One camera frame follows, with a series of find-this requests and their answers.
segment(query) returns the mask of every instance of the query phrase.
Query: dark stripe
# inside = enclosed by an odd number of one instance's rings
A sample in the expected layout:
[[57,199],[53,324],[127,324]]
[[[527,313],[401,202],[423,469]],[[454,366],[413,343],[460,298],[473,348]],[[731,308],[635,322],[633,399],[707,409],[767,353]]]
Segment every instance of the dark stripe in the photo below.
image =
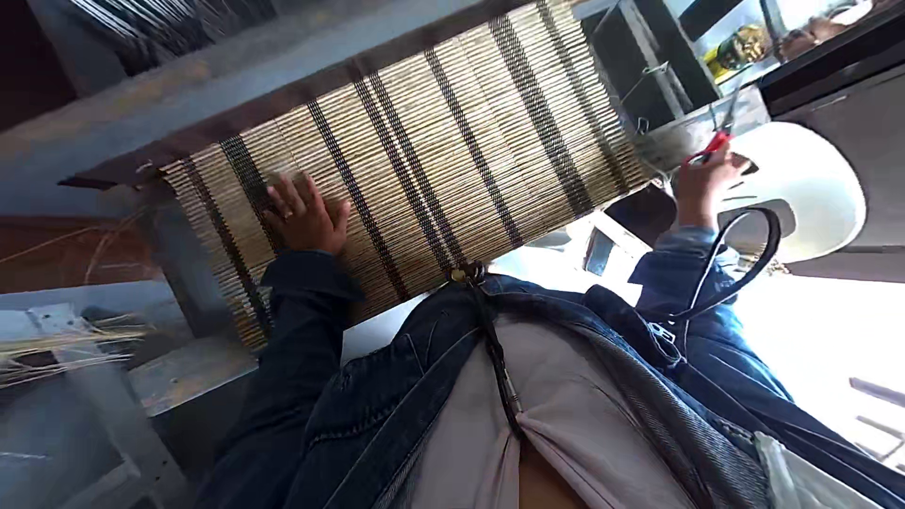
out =
[[198,173],[198,169],[195,167],[195,162],[191,158],[182,159],[182,165],[188,178],[192,181],[192,187],[195,188],[196,194],[201,199],[208,217],[211,218],[211,223],[214,224],[214,230],[220,236],[220,242],[223,244],[226,256],[229,257],[233,268],[235,268],[235,273],[239,276],[239,282],[242,283],[242,289],[245,291],[245,296],[248,297],[248,302],[252,305],[254,316],[258,319],[258,323],[264,331],[264,336],[269,338],[271,336],[270,313],[258,294],[258,286],[254,283],[251,273],[248,272],[248,267],[242,259],[242,254],[239,253],[239,247],[235,244],[233,234],[230,233],[229,226],[226,225],[223,215],[220,214],[220,209],[214,202],[214,197],[211,196],[211,190],[207,188],[204,179],[201,178],[201,174]]
[[233,167],[233,173],[239,178],[242,184],[242,191],[248,198],[248,203],[252,204],[252,210],[264,234],[267,235],[267,241],[271,243],[273,252],[276,253],[283,246],[280,234],[271,228],[271,224],[264,218],[264,211],[272,208],[271,197],[267,195],[267,184],[258,167],[254,164],[252,154],[245,147],[245,142],[241,136],[236,135],[220,142],[220,148],[226,154],[229,164]]
[[450,270],[452,268],[450,259],[443,250],[443,244],[440,243],[440,237],[437,236],[436,230],[433,229],[431,218],[424,208],[424,203],[422,203],[421,198],[418,197],[418,191],[414,189],[412,178],[409,177],[408,171],[405,169],[405,165],[402,162],[402,158],[399,157],[399,152],[396,150],[395,143],[390,137],[390,132],[386,128],[383,118],[380,117],[380,112],[377,111],[377,106],[374,104],[374,98],[371,97],[371,92],[361,80],[355,81],[355,90],[358,92],[358,98],[361,100],[361,103],[365,105],[367,117],[371,119],[371,124],[374,125],[374,129],[377,131],[377,136],[380,138],[380,145],[383,146],[384,152],[386,152],[386,155],[390,158],[390,164],[393,165],[393,171],[396,173],[396,178],[398,178],[399,183],[402,184],[402,189],[405,192],[405,199],[408,200],[408,206],[412,208],[415,218],[418,219],[418,225],[421,226],[421,231],[424,232],[424,237],[427,239],[427,244],[431,247],[433,257],[437,260],[437,265],[439,265],[444,272]]
[[446,220],[446,215],[443,213],[443,208],[440,206],[440,200],[438,200],[437,195],[433,193],[431,182],[427,179],[427,174],[424,173],[424,167],[421,166],[421,160],[419,160],[418,155],[414,153],[412,141],[408,138],[408,133],[405,132],[402,121],[399,120],[399,115],[396,114],[393,102],[390,100],[389,94],[386,93],[383,81],[380,80],[380,75],[377,73],[371,74],[369,79],[371,81],[371,86],[374,87],[374,90],[377,92],[377,99],[384,108],[386,118],[390,121],[390,127],[393,128],[396,139],[399,140],[399,145],[402,146],[405,160],[408,162],[409,168],[411,168],[414,173],[414,178],[418,182],[418,188],[421,189],[421,195],[424,197],[424,200],[427,201],[427,207],[431,209],[431,216],[433,216],[433,220],[436,221],[437,225],[440,227],[440,233],[443,234],[443,240],[446,242],[446,246],[449,247],[452,258],[457,265],[465,265],[468,260],[466,260],[465,255],[462,254],[462,248],[459,246],[459,241],[455,238],[450,222]]
[[553,113],[550,112],[544,92],[538,86],[538,80],[531,70],[525,50],[522,49],[518,36],[512,28],[507,16],[494,18],[489,23],[493,40],[502,54],[503,61],[516,88],[519,89],[521,101],[528,110],[534,130],[544,145],[544,151],[550,164],[557,172],[559,184],[566,192],[566,198],[572,207],[575,217],[581,217],[594,208],[591,197],[587,194],[585,183],[575,168],[575,162],[568,153],[566,143],[559,132]]
[[424,52],[424,57],[427,59],[427,63],[430,64],[433,76],[437,80],[437,84],[440,85],[440,92],[443,93],[443,97],[446,99],[446,105],[449,107],[456,125],[459,126],[459,132],[465,139],[465,144],[468,145],[468,151],[472,154],[474,166],[476,166],[481,173],[481,179],[484,181],[484,186],[487,188],[488,194],[491,195],[493,207],[497,209],[497,215],[500,216],[500,221],[502,221],[503,227],[506,229],[506,234],[509,236],[510,245],[512,245],[513,248],[521,247],[525,242],[521,238],[519,228],[516,226],[515,220],[512,219],[509,209],[506,207],[506,202],[503,200],[500,188],[497,187],[497,182],[491,173],[491,167],[487,164],[487,159],[484,158],[481,146],[478,145],[478,139],[474,136],[472,126],[468,124],[468,119],[465,118],[465,112],[462,111],[462,106],[456,98],[455,91],[449,80],[446,78],[446,72],[440,64],[440,59],[437,58],[437,53],[431,48]]
[[585,85],[578,76],[578,71],[575,69],[575,63],[572,62],[572,55],[568,54],[566,44],[563,43],[562,35],[559,33],[556,22],[553,21],[553,14],[550,13],[550,8],[547,6],[546,0],[538,0],[536,5],[538,7],[538,13],[540,13],[540,19],[544,23],[544,28],[547,29],[547,35],[550,36],[550,39],[553,41],[553,47],[557,51],[559,63],[561,63],[563,69],[566,70],[569,84],[572,85],[572,92],[575,93],[575,97],[578,99],[578,108],[585,116],[585,121],[591,125],[591,130],[594,132],[594,139],[597,141],[597,147],[599,147],[600,151],[604,154],[604,159],[606,159],[606,165],[609,167],[610,174],[619,184],[620,194],[625,194],[629,192],[630,189],[628,187],[628,182],[625,181],[622,165],[619,164],[619,159],[613,153],[613,148],[610,147],[609,142],[606,140],[606,135],[600,126],[600,120],[597,118],[594,106],[591,105],[591,101],[587,98]]
[[361,194],[361,189],[358,188],[355,176],[352,175],[352,169],[348,166],[346,158],[342,155],[342,150],[339,149],[336,138],[333,137],[333,131],[327,123],[327,118],[324,117],[324,113],[320,110],[320,105],[317,101],[308,103],[308,111],[310,111],[311,117],[317,124],[318,131],[320,132],[320,136],[324,139],[324,143],[327,144],[330,156],[333,157],[333,162],[336,164],[339,174],[346,184],[349,195],[352,196],[352,203],[355,204],[355,209],[361,217],[361,223],[365,226],[368,236],[371,237],[371,243],[377,250],[377,254],[380,255],[380,262],[384,266],[384,270],[386,271],[387,277],[390,279],[390,283],[396,290],[396,295],[399,296],[400,301],[407,301],[409,298],[408,291],[405,289],[405,284],[402,281],[402,277],[399,275],[398,269],[396,269],[393,256],[390,254],[389,249],[386,248],[384,237],[380,235],[377,223],[371,216],[371,210],[367,208],[365,197]]

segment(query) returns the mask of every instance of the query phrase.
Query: person's right hand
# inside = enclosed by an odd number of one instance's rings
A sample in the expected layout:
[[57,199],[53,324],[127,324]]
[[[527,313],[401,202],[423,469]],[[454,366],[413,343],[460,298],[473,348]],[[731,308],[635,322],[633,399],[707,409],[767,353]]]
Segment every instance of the person's right hand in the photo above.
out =
[[733,154],[728,143],[714,152],[708,162],[682,166],[676,189],[679,226],[719,230],[719,203],[730,188],[741,182],[750,166],[751,161]]
[[305,174],[293,183],[280,174],[280,181],[267,187],[280,216],[264,211],[273,229],[282,235],[286,246],[293,251],[319,249],[339,255],[346,244],[346,228],[350,205],[342,200],[336,206],[327,206],[314,179]]

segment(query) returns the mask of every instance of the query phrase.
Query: jacket sleeve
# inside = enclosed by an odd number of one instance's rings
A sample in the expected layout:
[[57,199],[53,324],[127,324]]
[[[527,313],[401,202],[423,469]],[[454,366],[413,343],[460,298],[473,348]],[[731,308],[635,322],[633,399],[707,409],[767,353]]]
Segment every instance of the jacket sleeve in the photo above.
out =
[[320,251],[281,254],[262,286],[272,288],[272,334],[198,507],[281,505],[311,411],[339,369],[350,304],[363,298],[334,256]]
[[[643,285],[637,306],[642,315],[676,313],[688,308],[716,236],[713,230],[696,226],[685,226],[661,236],[655,249],[641,259],[629,280]],[[738,253],[724,246],[707,274],[698,303],[707,301],[735,282],[729,272],[737,263]],[[726,370],[731,370],[742,375],[741,379],[791,400],[773,372],[745,340],[742,324],[733,310],[736,300],[737,297],[733,297],[689,322],[689,364],[714,380],[724,379]],[[678,335],[679,327],[672,332]]]

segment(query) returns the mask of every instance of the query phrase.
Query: red scissors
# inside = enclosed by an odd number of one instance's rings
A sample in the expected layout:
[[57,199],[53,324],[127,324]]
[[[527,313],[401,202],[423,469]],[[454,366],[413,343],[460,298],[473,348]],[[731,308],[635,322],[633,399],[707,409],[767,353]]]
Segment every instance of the red scissors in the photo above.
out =
[[734,92],[732,92],[732,99],[729,100],[729,111],[726,113],[726,118],[723,120],[723,124],[719,126],[716,131],[717,134],[713,136],[713,139],[708,144],[707,148],[698,152],[697,154],[693,154],[688,156],[685,159],[685,166],[690,166],[692,164],[704,164],[713,157],[713,154],[719,152],[727,143],[732,140],[732,128],[735,126],[735,109],[736,104],[738,103],[738,95],[741,92],[742,85],[745,82],[741,82],[739,86],[736,88]]

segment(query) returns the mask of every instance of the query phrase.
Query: woven mat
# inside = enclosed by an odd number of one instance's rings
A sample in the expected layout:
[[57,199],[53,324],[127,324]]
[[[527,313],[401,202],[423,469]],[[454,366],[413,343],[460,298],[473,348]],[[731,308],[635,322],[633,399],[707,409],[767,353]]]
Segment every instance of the woven mat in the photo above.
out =
[[164,168],[252,348],[280,248],[266,183],[301,170],[354,205],[358,321],[645,181],[568,6],[525,5]]

